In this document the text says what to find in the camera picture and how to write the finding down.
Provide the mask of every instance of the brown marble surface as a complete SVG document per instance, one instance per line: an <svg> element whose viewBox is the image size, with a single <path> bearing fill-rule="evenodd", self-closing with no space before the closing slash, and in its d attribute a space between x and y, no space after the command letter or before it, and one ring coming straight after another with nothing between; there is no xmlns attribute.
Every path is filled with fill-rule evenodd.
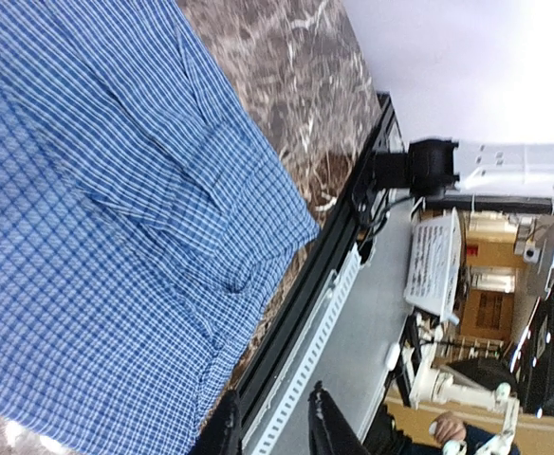
<svg viewBox="0 0 554 455"><path fill-rule="evenodd" d="M341 1L177 3L322 224L379 116L370 76ZM278 311L307 251L299 251L292 261L231 385ZM0 418L0 455L52 453L28 431L8 445L5 426Z"/></svg>

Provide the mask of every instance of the blue sleeve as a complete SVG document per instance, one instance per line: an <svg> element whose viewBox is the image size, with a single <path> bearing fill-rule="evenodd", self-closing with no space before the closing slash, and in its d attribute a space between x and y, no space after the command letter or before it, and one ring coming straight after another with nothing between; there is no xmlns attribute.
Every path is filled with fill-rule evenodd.
<svg viewBox="0 0 554 455"><path fill-rule="evenodd" d="M475 449L485 444L494 436L481 428L474 427L473 425L465 425L467 428L467 447L469 448L470 455L474 455ZM520 455L520 450L516 445L511 446L509 455Z"/></svg>

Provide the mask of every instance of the white robotic arm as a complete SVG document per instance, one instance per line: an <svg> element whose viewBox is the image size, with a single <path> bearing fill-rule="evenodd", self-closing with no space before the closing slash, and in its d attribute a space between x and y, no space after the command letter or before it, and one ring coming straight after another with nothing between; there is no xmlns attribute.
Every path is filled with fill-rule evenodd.
<svg viewBox="0 0 554 455"><path fill-rule="evenodd" d="M459 142L453 157L460 194L554 198L554 143Z"/></svg>
<svg viewBox="0 0 554 455"><path fill-rule="evenodd" d="M515 428L520 410L519 400L511 396L511 386L501 384L496 391L475 389L454 384L450 373L432 368L437 342L443 337L443 330L438 326L432 331L423 327L418 320L419 337L422 345L422 359L416 373L412 366L412 348L404 348L402 358L406 365L406 373L411 378L412 389L410 403L414 409L422 401L444 404L454 401L460 404L475 406L485 410L499 412L504 415L503 429L486 442L475 453L476 455L508 455L515 437ZM450 442L444 446L444 455L465 455L467 447L464 443Z"/></svg>

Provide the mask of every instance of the white wall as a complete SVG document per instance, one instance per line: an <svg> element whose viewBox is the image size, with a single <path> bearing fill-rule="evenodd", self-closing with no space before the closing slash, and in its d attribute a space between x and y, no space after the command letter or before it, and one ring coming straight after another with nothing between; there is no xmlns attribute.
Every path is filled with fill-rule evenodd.
<svg viewBox="0 0 554 455"><path fill-rule="evenodd" d="M554 142L554 0L343 0L406 140Z"/></svg>

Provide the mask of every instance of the person's hand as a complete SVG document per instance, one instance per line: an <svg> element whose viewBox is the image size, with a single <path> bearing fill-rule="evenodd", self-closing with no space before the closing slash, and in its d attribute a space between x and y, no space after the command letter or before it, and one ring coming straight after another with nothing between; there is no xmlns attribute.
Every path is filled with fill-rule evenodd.
<svg viewBox="0 0 554 455"><path fill-rule="evenodd" d="M435 440L442 446L448 441L464 441L467 429L464 422L451 412L441 414L435 419Z"/></svg>

